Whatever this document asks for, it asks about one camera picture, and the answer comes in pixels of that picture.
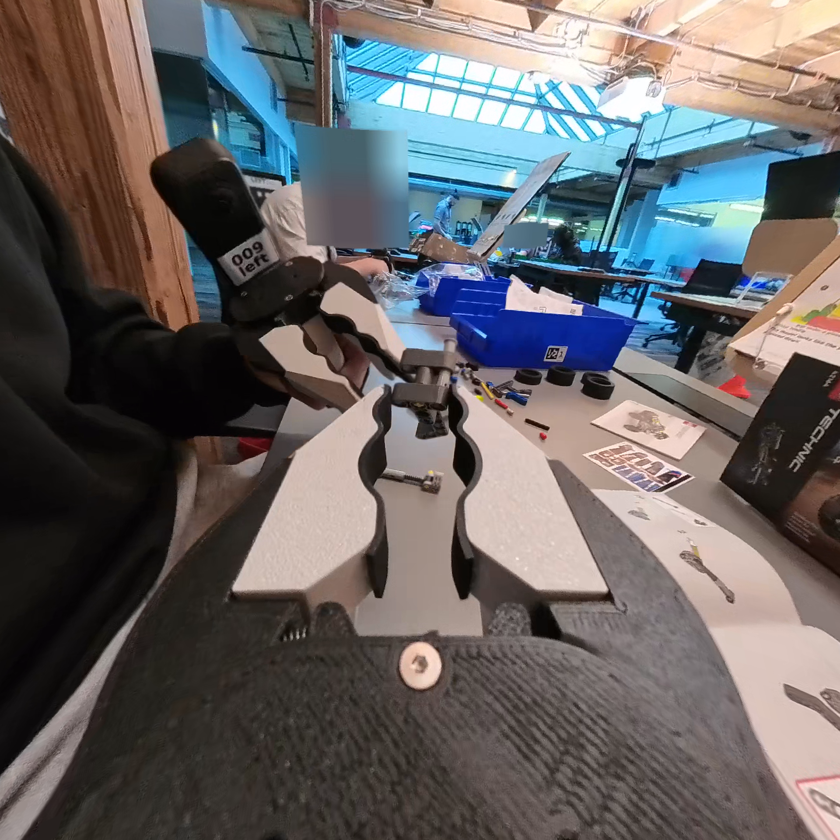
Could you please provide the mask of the dark grey lego arm assembly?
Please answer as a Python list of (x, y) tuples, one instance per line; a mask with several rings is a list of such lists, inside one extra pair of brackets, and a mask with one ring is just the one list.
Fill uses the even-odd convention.
[(410, 410), (416, 420), (419, 439), (448, 435), (448, 403), (452, 384), (457, 382), (458, 356), (454, 338), (444, 340), (438, 350), (406, 349), (400, 360), (402, 381), (392, 388), (392, 404)]

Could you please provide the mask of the sticker sheet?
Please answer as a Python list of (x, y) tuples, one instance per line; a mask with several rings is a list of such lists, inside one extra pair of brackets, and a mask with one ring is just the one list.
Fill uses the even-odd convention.
[(598, 448), (583, 457), (647, 494), (664, 495), (694, 479), (683, 469), (627, 442)]

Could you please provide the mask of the lego shock absorber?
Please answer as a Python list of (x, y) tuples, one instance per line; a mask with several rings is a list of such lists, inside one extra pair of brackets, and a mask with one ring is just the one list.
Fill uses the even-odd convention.
[(437, 495), (443, 485), (444, 474), (429, 470), (424, 474), (413, 474), (404, 470), (386, 468), (381, 473), (382, 480), (417, 487), (428, 494)]

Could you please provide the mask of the leaning cardboard board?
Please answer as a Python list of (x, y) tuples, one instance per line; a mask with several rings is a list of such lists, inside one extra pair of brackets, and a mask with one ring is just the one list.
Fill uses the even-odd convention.
[(531, 200), (548, 184), (551, 176), (570, 156), (570, 152), (552, 155), (536, 164), (525, 181), (508, 198), (476, 242), (467, 250), (469, 263), (477, 264), (500, 243), (504, 228), (519, 219)]

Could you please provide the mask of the dark lego box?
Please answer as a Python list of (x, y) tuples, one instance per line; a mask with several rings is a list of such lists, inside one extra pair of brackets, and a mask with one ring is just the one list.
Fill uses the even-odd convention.
[(721, 482), (839, 574), (839, 368), (789, 359)]

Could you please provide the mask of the person's grey garment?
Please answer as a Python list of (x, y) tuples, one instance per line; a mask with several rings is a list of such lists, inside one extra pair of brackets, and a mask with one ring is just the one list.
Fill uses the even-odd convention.
[(109, 639), (108, 645), (79, 687), (2, 773), (2, 838), (24, 837), (45, 808), (76, 755), (119, 651), (152, 594), (174, 570), (193, 542), (189, 531), (196, 515), (198, 483), (198, 457), (194, 448), (182, 448), (181, 462), (175, 474), (174, 526), (162, 571), (157, 574), (150, 591), (143, 596), (140, 604)]

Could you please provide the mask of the pile of loose lego pieces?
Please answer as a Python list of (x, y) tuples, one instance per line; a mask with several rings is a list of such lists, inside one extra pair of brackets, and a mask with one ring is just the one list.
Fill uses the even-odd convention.
[(525, 407), (532, 395), (532, 388), (518, 381), (493, 382), (482, 378), (477, 366), (472, 363), (458, 361), (456, 373), (471, 388), (474, 396), (509, 416), (516, 412), (517, 407)]

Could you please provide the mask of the clear plastic bags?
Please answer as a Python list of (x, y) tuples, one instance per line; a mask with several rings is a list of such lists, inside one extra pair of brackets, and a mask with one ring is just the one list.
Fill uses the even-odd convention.
[(375, 301), (385, 311), (389, 311), (404, 302), (433, 299), (441, 279), (454, 264), (439, 262), (425, 266), (413, 275), (403, 272), (380, 272), (368, 280), (369, 289)]

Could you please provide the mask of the wooden desk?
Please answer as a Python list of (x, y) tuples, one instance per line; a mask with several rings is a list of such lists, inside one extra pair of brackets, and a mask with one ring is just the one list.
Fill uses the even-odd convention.
[(683, 374), (690, 372), (708, 334), (732, 339), (771, 300), (759, 293), (739, 299), (664, 291), (654, 291), (652, 298), (667, 305), (667, 318), (686, 333), (675, 363), (675, 369)]

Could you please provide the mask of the black office chair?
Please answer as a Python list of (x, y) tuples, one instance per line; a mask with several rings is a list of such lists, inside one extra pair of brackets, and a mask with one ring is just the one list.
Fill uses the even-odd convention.
[(679, 293), (699, 298), (730, 298), (741, 278), (741, 264), (701, 259)]

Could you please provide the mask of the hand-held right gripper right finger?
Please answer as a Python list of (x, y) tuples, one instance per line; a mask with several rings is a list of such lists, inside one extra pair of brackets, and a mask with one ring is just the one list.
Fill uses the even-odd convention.
[(610, 590), (550, 460), (453, 384), (449, 428), (456, 501), (451, 574), (458, 597), (479, 606), (483, 634), (497, 610), (541, 618), (552, 605), (609, 606)]

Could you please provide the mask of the open instruction booklet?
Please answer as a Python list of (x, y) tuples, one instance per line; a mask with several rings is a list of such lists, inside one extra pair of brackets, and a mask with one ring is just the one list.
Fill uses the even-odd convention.
[(777, 378), (795, 354), (839, 362), (839, 238), (794, 276), (730, 342), (740, 375)]
[(814, 838), (839, 838), (839, 644), (804, 625), (753, 548), (674, 500), (595, 490), (671, 573), (715, 641), (753, 732)]

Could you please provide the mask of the beige cardboard panel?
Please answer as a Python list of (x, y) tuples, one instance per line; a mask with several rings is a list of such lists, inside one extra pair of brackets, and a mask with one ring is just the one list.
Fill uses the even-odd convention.
[(837, 235), (838, 222), (833, 218), (763, 220), (752, 231), (742, 273), (795, 276)]

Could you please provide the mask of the person's left forearm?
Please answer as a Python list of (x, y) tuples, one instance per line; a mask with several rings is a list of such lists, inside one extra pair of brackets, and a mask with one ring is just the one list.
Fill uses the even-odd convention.
[(282, 389), (262, 382), (222, 323), (172, 330), (136, 298), (102, 294), (108, 326), (99, 334), (98, 398), (170, 438), (214, 434), (256, 406), (287, 406)]

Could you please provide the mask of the white ceiling projector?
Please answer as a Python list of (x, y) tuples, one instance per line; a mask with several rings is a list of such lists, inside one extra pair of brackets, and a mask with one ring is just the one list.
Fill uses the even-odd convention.
[(638, 122), (665, 111), (665, 86), (656, 76), (622, 77), (600, 94), (595, 112), (604, 118)]

